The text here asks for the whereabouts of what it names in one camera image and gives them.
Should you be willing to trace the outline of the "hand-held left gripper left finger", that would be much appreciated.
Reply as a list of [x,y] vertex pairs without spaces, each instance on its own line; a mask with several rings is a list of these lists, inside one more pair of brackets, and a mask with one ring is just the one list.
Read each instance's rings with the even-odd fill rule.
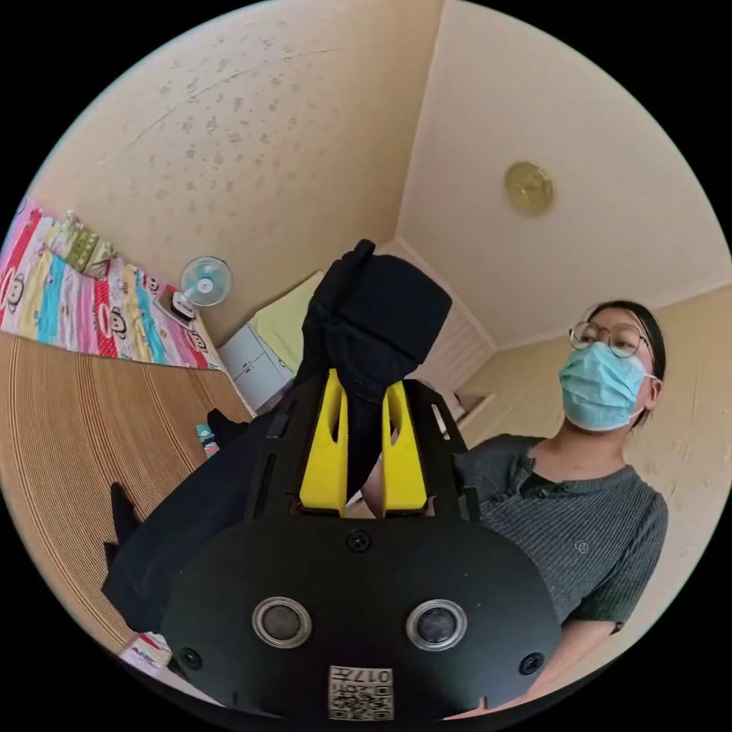
[[329,370],[300,485],[305,510],[344,510],[348,491],[348,399]]

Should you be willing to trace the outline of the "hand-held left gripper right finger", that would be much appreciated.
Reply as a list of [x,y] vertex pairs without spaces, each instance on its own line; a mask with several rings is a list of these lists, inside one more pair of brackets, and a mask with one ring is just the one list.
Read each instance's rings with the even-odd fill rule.
[[416,431],[402,381],[387,389],[382,404],[381,462],[384,511],[423,511],[427,492]]

